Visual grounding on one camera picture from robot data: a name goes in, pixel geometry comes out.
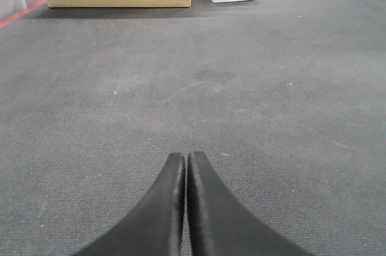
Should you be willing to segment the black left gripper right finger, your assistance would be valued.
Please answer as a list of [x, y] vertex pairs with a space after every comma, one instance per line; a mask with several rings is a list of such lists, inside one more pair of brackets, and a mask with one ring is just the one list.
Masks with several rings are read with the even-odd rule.
[[188, 156], [187, 209], [194, 255], [309, 255], [256, 218], [226, 187], [204, 152]]

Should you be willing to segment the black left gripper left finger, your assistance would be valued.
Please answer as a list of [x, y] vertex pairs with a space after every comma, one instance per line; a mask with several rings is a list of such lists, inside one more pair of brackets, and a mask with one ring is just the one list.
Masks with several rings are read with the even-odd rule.
[[137, 205], [76, 255], [180, 255], [185, 211], [185, 158], [169, 154]]

